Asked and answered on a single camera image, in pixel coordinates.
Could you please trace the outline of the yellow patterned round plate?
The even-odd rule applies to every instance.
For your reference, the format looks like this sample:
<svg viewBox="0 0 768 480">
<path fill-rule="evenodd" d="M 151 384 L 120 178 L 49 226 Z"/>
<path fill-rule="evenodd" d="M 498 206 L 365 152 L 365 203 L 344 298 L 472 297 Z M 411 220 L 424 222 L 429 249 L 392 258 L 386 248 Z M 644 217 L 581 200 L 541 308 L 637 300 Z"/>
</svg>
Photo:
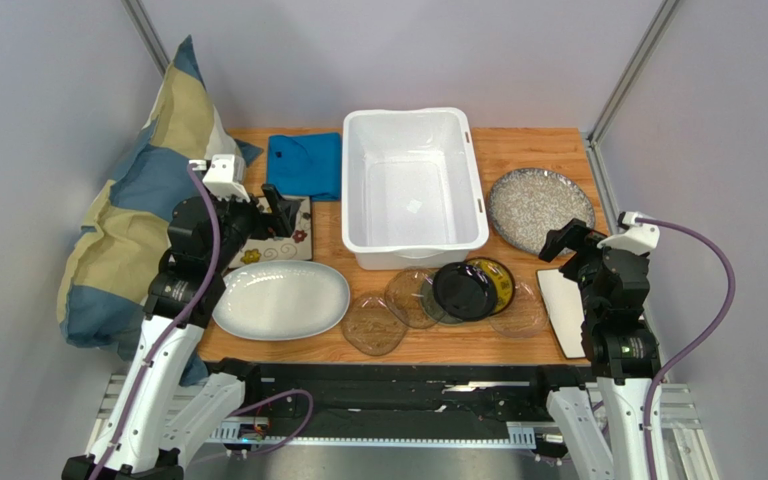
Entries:
<svg viewBox="0 0 768 480">
<path fill-rule="evenodd" d="M 511 271 L 501 262 L 487 257 L 469 259 L 467 264 L 482 270 L 496 288 L 497 300 L 491 316 L 504 311 L 515 296 L 515 282 Z"/>
</svg>

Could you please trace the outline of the black round plate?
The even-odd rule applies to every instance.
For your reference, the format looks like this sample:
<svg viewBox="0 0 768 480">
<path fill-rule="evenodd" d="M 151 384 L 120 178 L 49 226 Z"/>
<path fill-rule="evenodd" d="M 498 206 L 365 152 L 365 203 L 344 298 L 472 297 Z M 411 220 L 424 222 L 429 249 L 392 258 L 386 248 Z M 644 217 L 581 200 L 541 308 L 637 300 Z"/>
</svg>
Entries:
<svg viewBox="0 0 768 480">
<path fill-rule="evenodd" d="M 435 302 L 449 316 L 465 322 L 489 317 L 496 308 L 498 292 L 479 267 L 453 262 L 441 267 L 432 279 Z"/>
</svg>

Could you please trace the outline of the white plastic bin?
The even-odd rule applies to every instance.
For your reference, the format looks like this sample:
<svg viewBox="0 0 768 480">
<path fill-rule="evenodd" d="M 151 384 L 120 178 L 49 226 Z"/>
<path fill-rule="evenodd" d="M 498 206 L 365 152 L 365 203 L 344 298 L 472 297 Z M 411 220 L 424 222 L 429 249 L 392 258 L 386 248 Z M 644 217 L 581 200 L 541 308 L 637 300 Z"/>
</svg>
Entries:
<svg viewBox="0 0 768 480">
<path fill-rule="evenodd" d="M 466 114 L 358 110 L 343 121 L 341 235 L 365 270 L 436 268 L 490 237 Z"/>
</svg>

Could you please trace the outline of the clear amber square glass plate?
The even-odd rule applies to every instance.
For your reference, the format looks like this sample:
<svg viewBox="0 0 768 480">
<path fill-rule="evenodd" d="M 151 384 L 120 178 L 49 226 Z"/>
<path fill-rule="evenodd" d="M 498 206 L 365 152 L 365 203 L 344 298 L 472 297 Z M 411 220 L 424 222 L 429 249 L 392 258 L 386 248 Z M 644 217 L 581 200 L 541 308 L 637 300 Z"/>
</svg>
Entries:
<svg viewBox="0 0 768 480">
<path fill-rule="evenodd" d="M 380 357 L 395 350 L 408 327 L 376 293 L 364 293 L 349 306 L 339 323 L 346 341 L 364 355 Z"/>
</svg>

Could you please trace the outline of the clear round glass plate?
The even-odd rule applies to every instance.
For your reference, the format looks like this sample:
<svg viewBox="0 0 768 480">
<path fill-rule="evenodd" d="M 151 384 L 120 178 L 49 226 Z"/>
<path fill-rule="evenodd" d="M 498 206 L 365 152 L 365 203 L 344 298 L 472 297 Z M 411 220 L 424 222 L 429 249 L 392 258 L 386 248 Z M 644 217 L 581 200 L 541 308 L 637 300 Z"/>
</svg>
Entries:
<svg viewBox="0 0 768 480">
<path fill-rule="evenodd" d="M 433 271 L 406 269 L 397 273 L 385 288 L 387 308 L 410 329 L 425 330 L 437 324 L 425 314 L 419 302 L 419 289 L 428 275 L 433 276 Z"/>
</svg>

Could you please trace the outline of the grey speckled saucer plate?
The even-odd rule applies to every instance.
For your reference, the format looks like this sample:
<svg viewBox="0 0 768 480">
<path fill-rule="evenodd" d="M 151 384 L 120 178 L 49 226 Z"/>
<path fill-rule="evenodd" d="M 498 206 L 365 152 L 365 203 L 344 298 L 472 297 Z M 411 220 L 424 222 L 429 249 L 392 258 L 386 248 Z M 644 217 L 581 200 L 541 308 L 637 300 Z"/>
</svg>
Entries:
<svg viewBox="0 0 768 480">
<path fill-rule="evenodd" d="M 419 302 L 425 314 L 438 324 L 447 326 L 463 324 L 463 320 L 448 314 L 442 309 L 442 307 L 435 300 L 433 293 L 433 276 L 428 275 L 422 281 L 419 289 Z"/>
</svg>

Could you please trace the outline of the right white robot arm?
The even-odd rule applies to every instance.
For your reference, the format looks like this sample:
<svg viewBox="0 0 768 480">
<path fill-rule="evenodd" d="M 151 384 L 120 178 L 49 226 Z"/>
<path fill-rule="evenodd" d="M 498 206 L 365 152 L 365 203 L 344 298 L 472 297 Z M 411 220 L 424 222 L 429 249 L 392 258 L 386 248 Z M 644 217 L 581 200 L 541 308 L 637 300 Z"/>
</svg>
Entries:
<svg viewBox="0 0 768 480">
<path fill-rule="evenodd" d="M 638 212 L 623 212 L 619 234 L 606 236 L 573 219 L 546 235 L 539 257 L 574 255 L 560 269 L 579 291 L 582 345 L 606 411 L 604 436 L 590 396 L 570 367 L 543 366 L 537 373 L 546 410 L 561 431 L 582 479 L 666 479 L 669 476 L 658 402 L 662 390 L 658 342 L 642 321 L 650 284 L 649 255 L 660 231 Z"/>
</svg>

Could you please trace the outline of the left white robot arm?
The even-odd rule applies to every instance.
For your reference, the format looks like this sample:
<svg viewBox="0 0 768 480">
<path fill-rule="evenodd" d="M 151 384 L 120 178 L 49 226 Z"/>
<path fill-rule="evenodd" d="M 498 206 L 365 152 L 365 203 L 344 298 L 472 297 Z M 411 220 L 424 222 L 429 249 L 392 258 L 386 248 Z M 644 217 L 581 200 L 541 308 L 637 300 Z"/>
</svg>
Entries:
<svg viewBox="0 0 768 480">
<path fill-rule="evenodd" d="M 225 291 L 223 272 L 251 239 L 294 234 L 301 202 L 262 187 L 266 207 L 240 187 L 179 202 L 144 305 L 135 356 L 114 409 L 89 452 L 64 479 L 181 479 L 194 453 L 259 383 L 258 366 L 226 358 L 176 416 L 170 404 Z"/>
</svg>

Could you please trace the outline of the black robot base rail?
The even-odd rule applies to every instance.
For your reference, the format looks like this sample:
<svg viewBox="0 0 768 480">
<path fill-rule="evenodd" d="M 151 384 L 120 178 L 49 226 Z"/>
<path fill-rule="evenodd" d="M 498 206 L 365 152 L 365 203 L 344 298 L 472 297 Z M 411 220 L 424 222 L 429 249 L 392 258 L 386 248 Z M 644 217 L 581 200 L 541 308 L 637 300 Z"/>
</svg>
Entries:
<svg viewBox="0 0 768 480">
<path fill-rule="evenodd" d="M 503 440 L 510 422 L 548 424 L 543 395 L 585 366 L 278 364 L 258 366 L 244 401 L 275 436 Z"/>
</svg>

